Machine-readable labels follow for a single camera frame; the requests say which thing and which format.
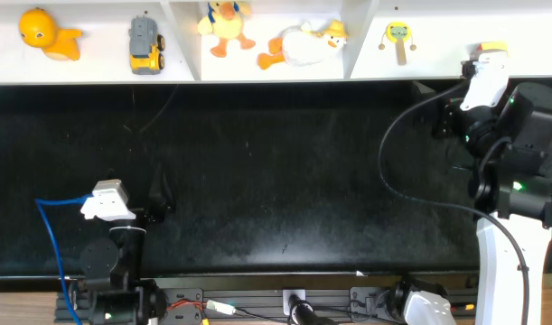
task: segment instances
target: toy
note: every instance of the toy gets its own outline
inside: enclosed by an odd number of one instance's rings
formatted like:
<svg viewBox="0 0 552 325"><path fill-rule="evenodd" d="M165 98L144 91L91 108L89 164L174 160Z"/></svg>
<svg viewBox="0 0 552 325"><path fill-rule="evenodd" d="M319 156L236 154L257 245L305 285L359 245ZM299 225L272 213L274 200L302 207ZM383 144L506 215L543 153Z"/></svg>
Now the toy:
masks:
<svg viewBox="0 0 552 325"><path fill-rule="evenodd" d="M165 67L161 51L165 50L165 39L157 33L157 23L145 16L134 18L129 30L129 64L135 74L158 74Z"/></svg>
<svg viewBox="0 0 552 325"><path fill-rule="evenodd" d="M386 28L384 34L382 34L382 42L380 42L379 49L384 50L384 36L388 38L389 41L396 44L396 57L398 60L398 65L406 65L406 51L404 51L404 43L408 39L412 39L412 31L410 27L401 22L392 22ZM416 45L414 45L414 39L412 39L412 45L410 45L410 50L415 51Z"/></svg>
<svg viewBox="0 0 552 325"><path fill-rule="evenodd" d="M287 62L293 66L304 66L322 62L336 55L346 44L348 34L344 24L333 21L327 30L313 32L309 23L301 27L286 29L281 37L269 42L269 52L257 57L257 65L267 70L273 64Z"/></svg>
<svg viewBox="0 0 552 325"><path fill-rule="evenodd" d="M27 11L19 21L21 37L27 45L41 48L49 58L54 60L78 60L80 51L76 38L83 31L61 29L51 15L41 8Z"/></svg>
<svg viewBox="0 0 552 325"><path fill-rule="evenodd" d="M238 39L241 48L248 50L256 43L244 36L243 18L241 14L251 15L251 7L242 2L211 2L207 3L209 12L201 19L197 31L201 35L213 33L220 38L220 44L211 49L211 54L218 58L225 58L229 40Z"/></svg>

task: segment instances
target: black table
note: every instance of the black table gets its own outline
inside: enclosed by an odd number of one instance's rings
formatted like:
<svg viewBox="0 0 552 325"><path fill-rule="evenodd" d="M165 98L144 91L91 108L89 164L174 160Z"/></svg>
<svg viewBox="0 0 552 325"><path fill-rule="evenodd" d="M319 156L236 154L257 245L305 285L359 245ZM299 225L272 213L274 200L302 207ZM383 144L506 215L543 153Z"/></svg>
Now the black table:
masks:
<svg viewBox="0 0 552 325"><path fill-rule="evenodd" d="M408 82L180 86L139 134L173 88L134 86L135 107L132 86L0 88L1 277L58 273L34 198L79 197L113 174L140 206L159 163L178 208L147 229L144 275L478 270L472 216L401 200L379 182L379 139L411 101ZM431 125L423 113L397 127L388 179L471 205L469 174L452 166L468 156L431 139ZM543 171L552 177L552 156ZM69 275L108 233L79 209L46 209Z"/></svg>

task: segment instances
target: toy wheel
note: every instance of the toy wheel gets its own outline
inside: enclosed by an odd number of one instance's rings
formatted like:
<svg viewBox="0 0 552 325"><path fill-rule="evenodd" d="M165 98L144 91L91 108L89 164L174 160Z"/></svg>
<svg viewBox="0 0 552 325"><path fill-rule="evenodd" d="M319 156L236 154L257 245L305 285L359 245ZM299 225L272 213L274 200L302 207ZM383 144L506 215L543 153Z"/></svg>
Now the toy wheel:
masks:
<svg viewBox="0 0 552 325"><path fill-rule="evenodd" d="M157 48L159 51L165 50L165 38L162 35L157 35Z"/></svg>

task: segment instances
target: wooden floor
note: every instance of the wooden floor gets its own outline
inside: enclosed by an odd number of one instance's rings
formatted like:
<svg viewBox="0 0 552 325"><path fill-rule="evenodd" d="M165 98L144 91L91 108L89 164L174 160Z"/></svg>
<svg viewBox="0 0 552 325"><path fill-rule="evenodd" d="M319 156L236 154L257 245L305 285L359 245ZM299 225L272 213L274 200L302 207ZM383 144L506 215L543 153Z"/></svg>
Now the wooden floor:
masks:
<svg viewBox="0 0 552 325"><path fill-rule="evenodd" d="M0 293L0 325L50 325L55 306L54 292ZM212 322L212 325L234 325L234 322ZM270 322L247 322L248 325L271 325ZM459 321L472 325L474 321ZM542 324L552 325L552 289L543 290Z"/></svg>

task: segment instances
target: white duck plush toy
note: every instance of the white duck plush toy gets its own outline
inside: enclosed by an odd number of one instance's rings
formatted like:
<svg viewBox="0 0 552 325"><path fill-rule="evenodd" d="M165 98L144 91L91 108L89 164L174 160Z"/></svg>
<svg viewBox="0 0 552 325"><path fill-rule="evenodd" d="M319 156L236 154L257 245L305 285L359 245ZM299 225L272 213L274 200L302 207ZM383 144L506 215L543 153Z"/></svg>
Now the white duck plush toy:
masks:
<svg viewBox="0 0 552 325"><path fill-rule="evenodd" d="M333 21L323 32L314 32L310 23L286 29L281 37L269 41L270 54L257 57L257 65L267 70L276 63L305 66L327 60L341 51L348 34L344 24Z"/></svg>

